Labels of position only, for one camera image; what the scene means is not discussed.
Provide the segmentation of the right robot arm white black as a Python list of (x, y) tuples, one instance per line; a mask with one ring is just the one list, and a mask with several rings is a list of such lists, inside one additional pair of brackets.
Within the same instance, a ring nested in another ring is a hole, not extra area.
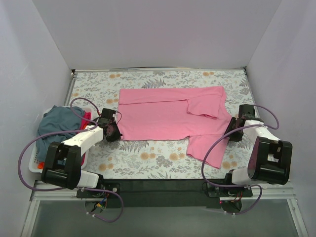
[(231, 119), (225, 131), (228, 133), (236, 128), (254, 125), (228, 136), (230, 142), (240, 142), (246, 135), (252, 142), (248, 166), (230, 170), (225, 175), (223, 189), (229, 196), (237, 195), (241, 185), (285, 185), (289, 179), (292, 144), (272, 135), (263, 121), (256, 117), (254, 108), (254, 105), (240, 105), (238, 117)]

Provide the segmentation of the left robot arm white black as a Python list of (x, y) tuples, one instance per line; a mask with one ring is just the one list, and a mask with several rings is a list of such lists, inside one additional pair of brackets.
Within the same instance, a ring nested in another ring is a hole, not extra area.
[(100, 175), (81, 169), (81, 157), (97, 143), (118, 141), (122, 134), (115, 121), (117, 111), (103, 109), (94, 124), (86, 127), (87, 131), (80, 132), (71, 139), (49, 145), (41, 173), (43, 182), (61, 188), (88, 188), (93, 197), (101, 197), (105, 185), (99, 180)]

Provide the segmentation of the pink t shirt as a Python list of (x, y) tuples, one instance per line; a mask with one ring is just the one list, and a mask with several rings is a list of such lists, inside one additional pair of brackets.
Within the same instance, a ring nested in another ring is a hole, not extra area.
[(220, 168), (228, 140), (219, 141), (231, 120), (223, 86), (121, 89), (118, 128), (125, 141), (188, 138), (186, 154)]

